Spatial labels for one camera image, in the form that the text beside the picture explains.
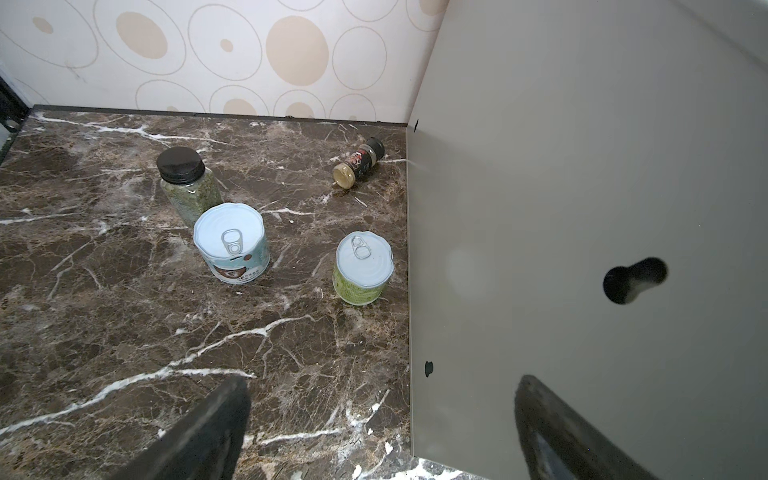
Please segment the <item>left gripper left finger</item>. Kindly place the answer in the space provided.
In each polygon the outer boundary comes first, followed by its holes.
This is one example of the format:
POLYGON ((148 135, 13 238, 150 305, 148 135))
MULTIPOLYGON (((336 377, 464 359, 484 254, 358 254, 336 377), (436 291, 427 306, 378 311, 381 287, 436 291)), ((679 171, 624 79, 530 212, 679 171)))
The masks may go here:
POLYGON ((247 383, 227 378, 114 479, 232 479, 251 409, 247 383))

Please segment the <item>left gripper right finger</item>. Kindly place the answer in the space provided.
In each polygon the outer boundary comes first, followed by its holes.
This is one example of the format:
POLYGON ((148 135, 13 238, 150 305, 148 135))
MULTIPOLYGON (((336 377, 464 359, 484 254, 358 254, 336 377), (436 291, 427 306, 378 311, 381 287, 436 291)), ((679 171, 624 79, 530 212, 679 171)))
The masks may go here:
POLYGON ((533 375, 518 384, 515 422, 532 479, 654 479, 533 375))

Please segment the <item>teal label can left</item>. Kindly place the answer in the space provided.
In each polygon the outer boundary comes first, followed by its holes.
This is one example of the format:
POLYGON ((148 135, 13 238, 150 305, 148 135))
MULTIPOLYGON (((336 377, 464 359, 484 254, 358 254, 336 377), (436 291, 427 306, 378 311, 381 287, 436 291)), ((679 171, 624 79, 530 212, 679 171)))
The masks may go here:
POLYGON ((262 275, 270 252, 261 214, 243 203, 223 203, 195 222, 193 241, 212 274, 241 285, 262 275))

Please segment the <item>green label can behind cabinet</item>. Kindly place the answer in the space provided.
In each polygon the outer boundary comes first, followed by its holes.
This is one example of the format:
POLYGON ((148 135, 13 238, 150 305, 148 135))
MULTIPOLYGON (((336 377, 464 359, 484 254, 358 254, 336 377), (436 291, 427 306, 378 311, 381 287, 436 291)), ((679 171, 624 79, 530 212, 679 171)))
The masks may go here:
POLYGON ((337 246, 333 287, 344 302, 364 306, 379 298, 393 272, 389 243, 373 232, 354 231, 337 246))

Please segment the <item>small dark glass jar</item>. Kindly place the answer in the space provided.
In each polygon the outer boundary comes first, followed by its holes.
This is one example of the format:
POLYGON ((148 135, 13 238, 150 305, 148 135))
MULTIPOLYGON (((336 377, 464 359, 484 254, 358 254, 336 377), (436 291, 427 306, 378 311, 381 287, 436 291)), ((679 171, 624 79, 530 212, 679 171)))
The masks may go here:
POLYGON ((166 197, 188 228, 207 210, 223 203, 213 172, 196 150, 169 148, 158 155, 156 166, 166 197))

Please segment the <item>grey metal cabinet box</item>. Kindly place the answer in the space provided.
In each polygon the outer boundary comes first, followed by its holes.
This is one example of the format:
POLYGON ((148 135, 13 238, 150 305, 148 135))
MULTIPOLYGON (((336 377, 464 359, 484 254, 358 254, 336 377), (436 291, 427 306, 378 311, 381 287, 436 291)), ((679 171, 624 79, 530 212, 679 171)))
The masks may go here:
POLYGON ((407 135, 411 450, 528 479, 533 375, 660 479, 767 475, 767 5, 452 1, 407 135))

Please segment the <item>small spice bottle lying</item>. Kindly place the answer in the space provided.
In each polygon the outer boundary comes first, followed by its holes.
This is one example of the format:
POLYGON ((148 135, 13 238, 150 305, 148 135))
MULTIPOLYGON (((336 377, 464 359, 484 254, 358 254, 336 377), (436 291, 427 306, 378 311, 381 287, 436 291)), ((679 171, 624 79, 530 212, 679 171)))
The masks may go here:
POLYGON ((333 180, 342 189, 349 190, 384 156, 383 143, 376 137, 370 137, 353 154, 334 167, 333 180))

